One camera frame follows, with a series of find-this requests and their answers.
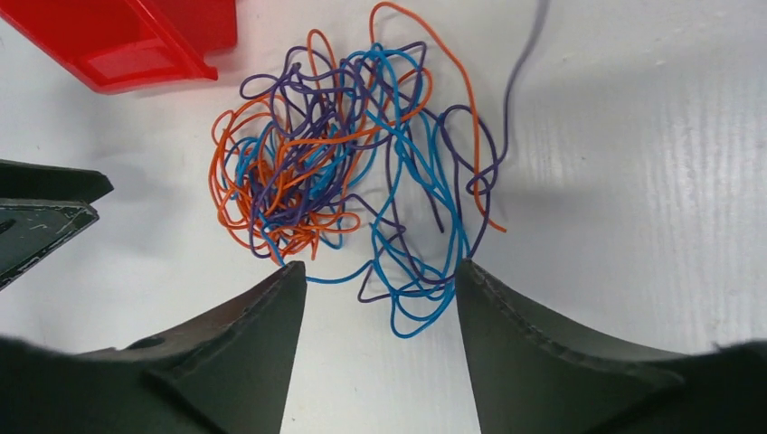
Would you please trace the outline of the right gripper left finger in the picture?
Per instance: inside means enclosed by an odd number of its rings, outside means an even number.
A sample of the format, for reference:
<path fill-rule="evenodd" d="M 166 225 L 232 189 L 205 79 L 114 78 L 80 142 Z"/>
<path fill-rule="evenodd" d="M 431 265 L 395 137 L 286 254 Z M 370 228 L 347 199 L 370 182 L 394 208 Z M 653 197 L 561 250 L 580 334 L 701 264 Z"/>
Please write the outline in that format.
<path fill-rule="evenodd" d="M 307 295 L 292 261 L 130 346 L 67 354 L 1 342 L 4 433 L 277 433 Z"/>

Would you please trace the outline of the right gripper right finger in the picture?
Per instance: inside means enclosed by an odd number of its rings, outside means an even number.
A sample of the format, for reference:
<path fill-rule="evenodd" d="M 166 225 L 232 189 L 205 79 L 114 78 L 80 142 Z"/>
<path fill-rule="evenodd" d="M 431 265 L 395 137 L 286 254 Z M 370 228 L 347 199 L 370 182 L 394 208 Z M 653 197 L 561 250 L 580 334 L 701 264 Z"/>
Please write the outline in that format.
<path fill-rule="evenodd" d="M 766 343 L 677 354 L 582 325 L 465 260 L 456 302 L 485 433 L 763 433 Z"/>

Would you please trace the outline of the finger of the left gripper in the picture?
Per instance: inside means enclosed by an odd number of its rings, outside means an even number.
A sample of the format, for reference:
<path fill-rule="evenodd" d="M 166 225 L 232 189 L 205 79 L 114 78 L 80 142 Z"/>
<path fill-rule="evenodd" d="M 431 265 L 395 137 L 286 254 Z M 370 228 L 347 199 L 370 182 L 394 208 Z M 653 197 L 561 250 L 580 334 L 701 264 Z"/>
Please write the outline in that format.
<path fill-rule="evenodd" d="M 1 162 L 1 287 L 99 219 L 92 204 L 113 191 L 95 170 Z"/>

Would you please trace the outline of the red plastic bin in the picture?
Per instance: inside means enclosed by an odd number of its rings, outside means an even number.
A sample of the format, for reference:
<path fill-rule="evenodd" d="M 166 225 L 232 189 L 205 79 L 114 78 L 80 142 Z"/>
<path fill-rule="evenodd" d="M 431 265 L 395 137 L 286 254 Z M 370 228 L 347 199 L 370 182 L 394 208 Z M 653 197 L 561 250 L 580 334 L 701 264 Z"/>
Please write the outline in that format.
<path fill-rule="evenodd" d="M 98 93 L 217 80 L 211 52 L 237 43 L 234 0 L 16 1 L 1 17 Z"/>

